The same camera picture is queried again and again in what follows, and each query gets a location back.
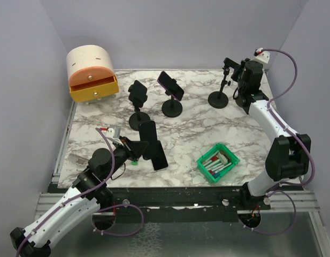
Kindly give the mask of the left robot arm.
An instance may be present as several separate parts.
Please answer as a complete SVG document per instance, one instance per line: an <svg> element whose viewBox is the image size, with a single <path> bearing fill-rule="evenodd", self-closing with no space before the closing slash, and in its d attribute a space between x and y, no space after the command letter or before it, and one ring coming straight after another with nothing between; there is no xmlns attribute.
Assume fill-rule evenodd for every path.
<svg viewBox="0 0 330 257"><path fill-rule="evenodd" d="M113 206L113 193L107 187L107 180L127 160L138 160L149 145L127 137L119 139L119 143L93 152L87 167L46 213L25 228L11 231L17 256L49 256L53 247L79 223Z"/></svg>

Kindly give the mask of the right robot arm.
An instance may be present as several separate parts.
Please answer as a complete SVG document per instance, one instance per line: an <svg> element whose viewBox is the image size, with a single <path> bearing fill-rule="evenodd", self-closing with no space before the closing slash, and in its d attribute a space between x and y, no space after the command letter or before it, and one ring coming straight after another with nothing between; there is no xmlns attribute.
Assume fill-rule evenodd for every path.
<svg viewBox="0 0 330 257"><path fill-rule="evenodd" d="M247 58L233 68L231 79L237 82L236 104L261 126L271 143L264 171L245 183L244 193L239 196L240 205L252 209L268 190L307 173L311 139L293 130L270 106L268 97L260 90L262 63Z"/></svg>

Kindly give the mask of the grey silver phone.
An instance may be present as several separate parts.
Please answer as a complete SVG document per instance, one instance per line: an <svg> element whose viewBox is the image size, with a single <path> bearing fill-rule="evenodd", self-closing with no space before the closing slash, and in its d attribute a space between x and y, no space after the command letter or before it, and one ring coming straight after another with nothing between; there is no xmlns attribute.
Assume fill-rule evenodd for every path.
<svg viewBox="0 0 330 257"><path fill-rule="evenodd" d="M157 149L158 149L157 155L151 159L152 166L155 171L165 169L168 167L168 162L163 150L163 146L159 140L157 141Z"/></svg>

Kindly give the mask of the black phone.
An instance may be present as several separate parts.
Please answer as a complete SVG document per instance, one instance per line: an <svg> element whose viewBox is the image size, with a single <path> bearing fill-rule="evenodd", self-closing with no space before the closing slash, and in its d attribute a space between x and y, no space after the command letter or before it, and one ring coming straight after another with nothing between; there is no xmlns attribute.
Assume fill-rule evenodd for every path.
<svg viewBox="0 0 330 257"><path fill-rule="evenodd" d="M139 125L139 136L141 141L149 143L143 152L143 159L150 160L155 158L158 155L156 123L153 120L141 123Z"/></svg>

